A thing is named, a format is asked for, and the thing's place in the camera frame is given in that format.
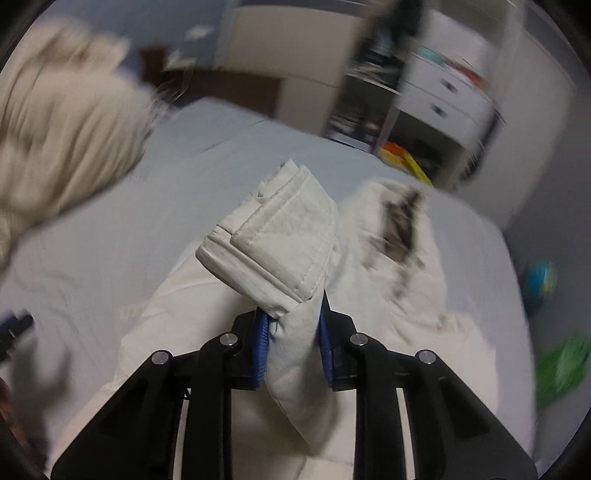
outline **white drawer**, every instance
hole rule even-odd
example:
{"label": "white drawer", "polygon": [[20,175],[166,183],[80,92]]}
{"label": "white drawer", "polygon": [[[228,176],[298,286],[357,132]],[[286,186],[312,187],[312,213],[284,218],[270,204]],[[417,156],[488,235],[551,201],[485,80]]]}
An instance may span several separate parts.
{"label": "white drawer", "polygon": [[408,83],[402,86],[398,102],[400,111],[440,131],[467,147],[477,133],[477,124],[465,113],[456,110],[446,102]]}
{"label": "white drawer", "polygon": [[405,80],[436,96],[479,122],[489,99],[479,89],[471,87],[439,66],[413,56]]}

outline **green toy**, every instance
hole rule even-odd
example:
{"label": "green toy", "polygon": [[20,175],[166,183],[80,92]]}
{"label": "green toy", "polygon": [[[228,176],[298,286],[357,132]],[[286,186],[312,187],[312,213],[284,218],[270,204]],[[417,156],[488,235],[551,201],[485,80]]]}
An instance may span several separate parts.
{"label": "green toy", "polygon": [[576,336],[538,360],[535,397],[539,410],[580,385],[587,374],[590,350],[589,340]]}

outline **drawer handle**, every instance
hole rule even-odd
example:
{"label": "drawer handle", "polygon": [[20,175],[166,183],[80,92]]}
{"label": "drawer handle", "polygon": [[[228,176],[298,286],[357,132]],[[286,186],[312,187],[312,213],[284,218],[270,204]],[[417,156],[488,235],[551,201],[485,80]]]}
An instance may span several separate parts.
{"label": "drawer handle", "polygon": [[452,93],[457,93],[457,88],[454,87],[451,83],[449,83],[447,80],[443,80],[441,79],[441,84],[450,92]]}
{"label": "drawer handle", "polygon": [[445,111],[442,108],[438,107],[434,103],[431,104],[431,110],[433,110],[441,118],[447,117],[447,113],[445,113]]}

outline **beige blanket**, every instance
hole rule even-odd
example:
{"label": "beige blanket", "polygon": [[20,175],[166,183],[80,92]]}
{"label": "beige blanket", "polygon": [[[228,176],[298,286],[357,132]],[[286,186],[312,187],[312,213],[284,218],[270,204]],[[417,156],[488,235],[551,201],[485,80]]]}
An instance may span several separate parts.
{"label": "beige blanket", "polygon": [[0,72],[0,266],[25,229],[140,157],[151,98],[115,72],[127,51],[74,20],[39,21]]}

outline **blue object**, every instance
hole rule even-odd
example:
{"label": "blue object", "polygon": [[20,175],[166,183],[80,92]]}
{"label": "blue object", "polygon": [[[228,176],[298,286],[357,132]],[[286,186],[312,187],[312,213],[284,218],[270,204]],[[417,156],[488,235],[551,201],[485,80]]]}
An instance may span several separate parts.
{"label": "blue object", "polygon": [[535,314],[554,294],[557,271],[550,261],[535,263],[525,271],[521,281],[521,296],[528,316]]}
{"label": "blue object", "polygon": [[0,322],[0,331],[10,330],[18,323],[18,318],[14,312],[7,313]]}
{"label": "blue object", "polygon": [[269,352],[269,322],[272,317],[261,309],[256,309],[256,332],[252,345],[252,381],[254,387],[261,386],[261,380],[267,368],[267,353]]}
{"label": "blue object", "polygon": [[322,307],[320,308],[320,318],[318,319],[318,344],[320,347],[320,357],[322,359],[324,378],[326,379],[328,387],[332,388],[335,379],[332,369],[332,348],[330,347],[329,330],[326,324],[326,310],[330,311],[328,303],[323,301]]}

